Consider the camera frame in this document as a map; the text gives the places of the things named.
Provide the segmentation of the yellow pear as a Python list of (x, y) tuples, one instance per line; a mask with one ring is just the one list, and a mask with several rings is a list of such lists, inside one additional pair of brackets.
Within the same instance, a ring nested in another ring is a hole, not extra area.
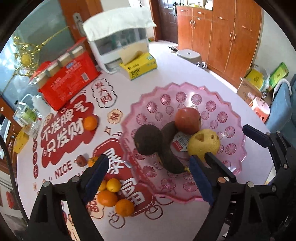
[(191, 136), (188, 142), (187, 151), (189, 156), (197, 155), (202, 162), (205, 161), (205, 154), (210, 152), (216, 155), (220, 148), (220, 140), (214, 131), (202, 129)]

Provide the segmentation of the dark overripe banana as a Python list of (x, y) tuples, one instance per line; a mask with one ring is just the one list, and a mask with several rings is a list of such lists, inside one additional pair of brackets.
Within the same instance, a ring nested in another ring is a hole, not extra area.
[(163, 135), (162, 148), (158, 152), (159, 159), (163, 167), (173, 174), (184, 173), (185, 166), (180, 160), (173, 154), (171, 150), (171, 142), (174, 136), (178, 133), (178, 129), (174, 121), (167, 123), (161, 130)]

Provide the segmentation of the red apple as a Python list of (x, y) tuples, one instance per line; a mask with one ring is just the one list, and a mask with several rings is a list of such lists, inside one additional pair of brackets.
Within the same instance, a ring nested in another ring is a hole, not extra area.
[(179, 109), (175, 115), (175, 126), (179, 132), (193, 135), (201, 129), (200, 113), (194, 108)]

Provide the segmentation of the orange tangerine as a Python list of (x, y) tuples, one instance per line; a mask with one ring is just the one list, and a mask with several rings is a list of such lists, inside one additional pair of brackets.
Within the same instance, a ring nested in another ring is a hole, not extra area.
[(97, 201), (103, 206), (113, 207), (116, 205), (118, 197), (113, 192), (103, 190), (97, 194)]
[(121, 199), (116, 203), (115, 210), (120, 216), (128, 217), (134, 213), (134, 205), (127, 199)]

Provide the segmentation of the dark avocado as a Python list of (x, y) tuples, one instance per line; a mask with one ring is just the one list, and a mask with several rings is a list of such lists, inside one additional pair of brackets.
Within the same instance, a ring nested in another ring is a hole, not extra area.
[(162, 149), (163, 135), (156, 126), (141, 126), (137, 129), (133, 139), (136, 149), (141, 155), (150, 156)]

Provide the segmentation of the orange tangerine front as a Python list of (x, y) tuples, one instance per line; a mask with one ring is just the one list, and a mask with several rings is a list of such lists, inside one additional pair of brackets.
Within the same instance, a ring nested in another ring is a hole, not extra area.
[(115, 210), (120, 216), (128, 217), (134, 213), (134, 205), (127, 199), (121, 199), (116, 203)]

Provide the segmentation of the orange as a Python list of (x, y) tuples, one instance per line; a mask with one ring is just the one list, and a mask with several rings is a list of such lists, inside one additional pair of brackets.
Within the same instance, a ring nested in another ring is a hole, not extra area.
[(95, 130), (98, 126), (98, 120), (95, 116), (88, 116), (83, 120), (83, 126), (87, 131)]

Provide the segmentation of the blue sofa chair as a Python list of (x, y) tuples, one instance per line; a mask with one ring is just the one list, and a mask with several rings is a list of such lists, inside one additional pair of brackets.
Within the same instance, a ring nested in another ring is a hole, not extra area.
[(295, 138), (295, 75), (289, 83), (281, 81), (275, 90), (276, 94), (265, 125), (271, 133), (280, 131), (286, 137)]

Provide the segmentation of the orange plastic stool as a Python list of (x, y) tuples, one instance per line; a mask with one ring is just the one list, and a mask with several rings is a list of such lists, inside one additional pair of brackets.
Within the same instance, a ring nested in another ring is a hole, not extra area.
[(249, 104), (249, 107), (265, 123), (270, 115), (269, 105), (259, 97), (255, 97)]

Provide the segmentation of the cardboard box with bags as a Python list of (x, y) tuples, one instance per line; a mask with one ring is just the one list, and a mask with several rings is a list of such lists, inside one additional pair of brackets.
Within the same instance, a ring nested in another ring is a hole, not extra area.
[(254, 65), (247, 69), (244, 77), (240, 78), (241, 83), (237, 89), (237, 94), (247, 104), (250, 104), (255, 97), (271, 104), (279, 95), (280, 87), (285, 86), (287, 87), (288, 97), (291, 97), (292, 87), (287, 80), (288, 74), (288, 67), (283, 62), (271, 74), (268, 74), (265, 68)]

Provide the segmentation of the small yellow tangerine upper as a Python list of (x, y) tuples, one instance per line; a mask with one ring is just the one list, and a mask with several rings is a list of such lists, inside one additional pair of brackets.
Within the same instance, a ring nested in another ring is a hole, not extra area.
[(100, 184), (100, 187), (99, 187), (99, 192), (100, 191), (104, 191), (106, 190), (106, 184), (107, 184), (107, 181), (106, 180), (102, 180), (101, 184)]

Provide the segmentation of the small yellow tangerine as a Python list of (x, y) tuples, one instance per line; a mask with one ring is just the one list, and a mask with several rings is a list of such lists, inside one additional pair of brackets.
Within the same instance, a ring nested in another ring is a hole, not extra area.
[(102, 180), (101, 184), (100, 184), (100, 187), (99, 187), (99, 192), (100, 191), (104, 191), (106, 190), (106, 184), (107, 184), (107, 181), (106, 180)]
[(106, 188), (112, 193), (117, 193), (121, 189), (121, 182), (116, 178), (111, 178), (107, 181)]

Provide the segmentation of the small red fruit near pear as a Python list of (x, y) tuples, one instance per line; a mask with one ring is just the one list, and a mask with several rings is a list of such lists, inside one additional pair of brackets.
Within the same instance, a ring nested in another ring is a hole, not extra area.
[(88, 161), (85, 159), (84, 156), (82, 155), (79, 155), (77, 158), (76, 158), (76, 164), (79, 166), (79, 167), (84, 167), (88, 164)]

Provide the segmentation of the small yellow tangerine right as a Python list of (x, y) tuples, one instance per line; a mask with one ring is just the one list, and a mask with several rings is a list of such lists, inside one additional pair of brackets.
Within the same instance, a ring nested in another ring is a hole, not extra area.
[(111, 178), (107, 181), (106, 188), (112, 193), (117, 193), (121, 189), (121, 182), (116, 178)]

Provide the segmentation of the tangerine with stem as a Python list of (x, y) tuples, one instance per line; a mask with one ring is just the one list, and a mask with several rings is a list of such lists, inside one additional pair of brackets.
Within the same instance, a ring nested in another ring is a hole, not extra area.
[(98, 157), (97, 156), (94, 156), (94, 157), (89, 158), (88, 159), (88, 167), (92, 167), (97, 160), (98, 160)]

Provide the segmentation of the printed festive tablecloth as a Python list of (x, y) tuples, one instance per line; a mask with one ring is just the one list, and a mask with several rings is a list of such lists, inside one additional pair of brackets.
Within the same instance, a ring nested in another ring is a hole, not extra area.
[[(240, 115), (243, 124), (249, 124), (264, 133), (268, 131), (265, 124), (236, 94), (230, 84), (221, 82), (209, 72), (172, 53), (167, 42), (152, 42), (149, 49), (157, 61), (156, 70), (133, 81), (125, 79), (120, 73), (102, 74), (102, 77), (114, 87), (118, 96), (115, 108), (121, 110), (123, 114), (128, 114), (131, 104), (138, 101), (142, 94), (152, 91), (157, 86), (188, 82), (195, 86), (205, 86), (212, 92), (218, 92), (222, 99), (229, 102), (232, 109)], [(74, 175), (80, 174), (82, 168), (74, 163), (78, 155), (90, 156), (97, 146), (110, 138), (119, 136), (120, 125), (107, 121), (108, 109), (96, 107), (95, 113), (99, 116), (100, 124), (94, 138), (89, 144), (80, 142), (77, 149), (65, 154), (58, 164), (43, 167), (41, 148), (34, 147), (33, 140), (29, 140), (18, 155), (18, 192), (27, 215), (32, 212), (43, 181), (50, 180), (54, 184), (64, 183)], [(273, 168), (269, 151), (250, 139), (247, 139), (245, 147), (247, 156), (242, 162), (242, 172), (238, 175), (238, 181), (263, 184)], [(163, 209), (158, 219), (141, 213), (135, 217), (126, 218), (125, 222), (113, 222), (107, 209), (103, 218), (96, 219), (95, 224), (106, 240), (192, 240), (209, 210), (208, 204), (203, 201), (180, 204), (170, 203), (167, 199), (160, 198), (158, 203)]]

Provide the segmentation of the small yellow box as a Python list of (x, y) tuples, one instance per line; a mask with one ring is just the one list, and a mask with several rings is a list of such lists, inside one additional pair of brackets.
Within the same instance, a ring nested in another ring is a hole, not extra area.
[(24, 148), (24, 146), (27, 144), (28, 140), (29, 135), (25, 133), (24, 128), (22, 128), (15, 139), (13, 148), (14, 152), (19, 154)]

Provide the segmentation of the clear glass cup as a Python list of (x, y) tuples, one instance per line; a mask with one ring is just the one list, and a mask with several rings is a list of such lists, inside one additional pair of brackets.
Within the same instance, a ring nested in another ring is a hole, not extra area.
[(30, 122), (27, 125), (27, 134), (35, 138), (38, 135), (39, 129), (41, 127), (42, 120), (38, 118), (36, 121)]

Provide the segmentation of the grey plastic stool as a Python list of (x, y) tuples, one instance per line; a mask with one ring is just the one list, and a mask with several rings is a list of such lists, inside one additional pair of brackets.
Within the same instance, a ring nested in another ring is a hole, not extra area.
[(191, 49), (184, 49), (177, 51), (177, 55), (193, 64), (202, 62), (201, 54)]

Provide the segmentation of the clear plastic bottle green label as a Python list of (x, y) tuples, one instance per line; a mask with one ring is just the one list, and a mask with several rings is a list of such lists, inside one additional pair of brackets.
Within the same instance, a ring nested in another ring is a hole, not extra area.
[(23, 128), (38, 119), (37, 113), (30, 108), (26, 103), (19, 102), (16, 105), (16, 111), (13, 114), (13, 119)]

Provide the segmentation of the yellow tissue box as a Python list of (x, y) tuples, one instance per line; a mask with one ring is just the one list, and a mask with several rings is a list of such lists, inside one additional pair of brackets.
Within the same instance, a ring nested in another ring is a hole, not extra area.
[(136, 78), (157, 69), (156, 59), (149, 53), (144, 53), (135, 58), (130, 63), (124, 65), (120, 63), (120, 72), (129, 80)]

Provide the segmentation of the white squeeze bottle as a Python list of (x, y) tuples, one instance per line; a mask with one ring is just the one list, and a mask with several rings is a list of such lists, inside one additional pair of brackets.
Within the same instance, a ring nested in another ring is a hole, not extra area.
[(39, 95), (35, 95), (32, 97), (33, 107), (42, 115), (47, 116), (51, 108), (50, 106), (43, 100), (43, 97)]

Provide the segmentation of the red paper cup package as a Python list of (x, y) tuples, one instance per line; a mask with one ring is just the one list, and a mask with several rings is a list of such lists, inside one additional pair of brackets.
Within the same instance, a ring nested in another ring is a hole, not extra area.
[(35, 85), (55, 111), (101, 74), (85, 48), (85, 41), (84, 37), (57, 59), (42, 63), (30, 78), (29, 85)]

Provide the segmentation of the white storage appliance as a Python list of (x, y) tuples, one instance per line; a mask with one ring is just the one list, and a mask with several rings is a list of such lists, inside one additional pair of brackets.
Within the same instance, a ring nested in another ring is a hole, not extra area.
[(138, 42), (149, 46), (146, 29), (122, 30), (99, 40), (88, 41), (98, 66), (109, 74), (115, 73), (122, 62), (120, 50)]

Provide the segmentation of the white cloth cover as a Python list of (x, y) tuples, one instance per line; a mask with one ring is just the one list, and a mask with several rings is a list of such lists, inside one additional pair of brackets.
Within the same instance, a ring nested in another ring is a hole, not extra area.
[(147, 8), (125, 7), (93, 15), (82, 27), (86, 38), (96, 41), (123, 30), (154, 28), (156, 24)]

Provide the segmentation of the glass door gold ornament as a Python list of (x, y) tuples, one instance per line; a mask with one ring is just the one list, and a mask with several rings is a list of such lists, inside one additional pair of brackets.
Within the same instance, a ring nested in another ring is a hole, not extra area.
[(101, 1), (39, 1), (1, 50), (1, 99), (11, 108), (35, 94), (30, 77), (84, 36), (82, 23), (103, 11)]

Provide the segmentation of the wooden cabinet wall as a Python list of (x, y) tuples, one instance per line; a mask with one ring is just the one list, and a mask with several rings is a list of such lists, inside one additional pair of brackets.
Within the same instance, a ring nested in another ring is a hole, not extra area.
[(238, 87), (255, 57), (262, 8), (250, 0), (212, 3), (212, 9), (177, 6), (178, 48), (198, 52), (211, 71)]

